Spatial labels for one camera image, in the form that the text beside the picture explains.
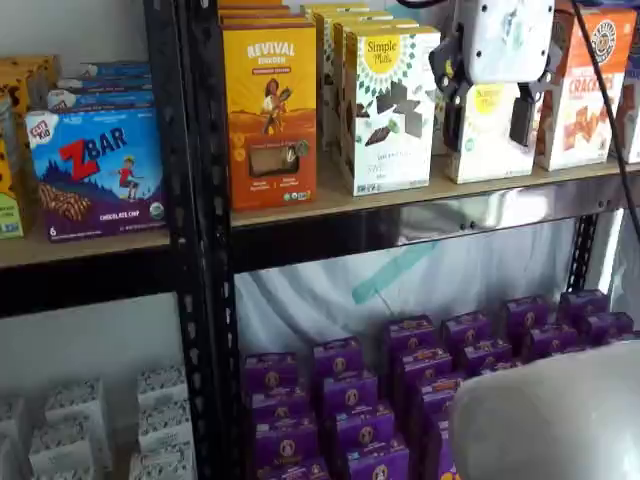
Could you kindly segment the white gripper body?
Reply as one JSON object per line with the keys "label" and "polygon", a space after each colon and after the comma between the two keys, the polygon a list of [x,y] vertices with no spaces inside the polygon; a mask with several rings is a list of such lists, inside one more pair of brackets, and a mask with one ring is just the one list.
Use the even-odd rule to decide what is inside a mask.
{"label": "white gripper body", "polygon": [[472,83],[524,83],[546,67],[555,3],[486,0],[455,3],[465,73]]}

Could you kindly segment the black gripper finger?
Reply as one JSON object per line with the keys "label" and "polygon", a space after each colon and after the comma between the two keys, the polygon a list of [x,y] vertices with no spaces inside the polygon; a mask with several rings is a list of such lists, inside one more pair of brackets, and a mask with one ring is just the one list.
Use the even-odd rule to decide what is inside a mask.
{"label": "black gripper finger", "polygon": [[434,80],[444,100],[442,135],[451,151],[459,151],[463,125],[463,107],[471,87],[463,56],[464,26],[457,23],[429,54]]}
{"label": "black gripper finger", "polygon": [[541,74],[535,80],[518,82],[519,96],[514,100],[511,115],[510,139],[521,146],[529,146],[536,105],[543,99],[555,73],[555,54],[541,52],[544,59]]}

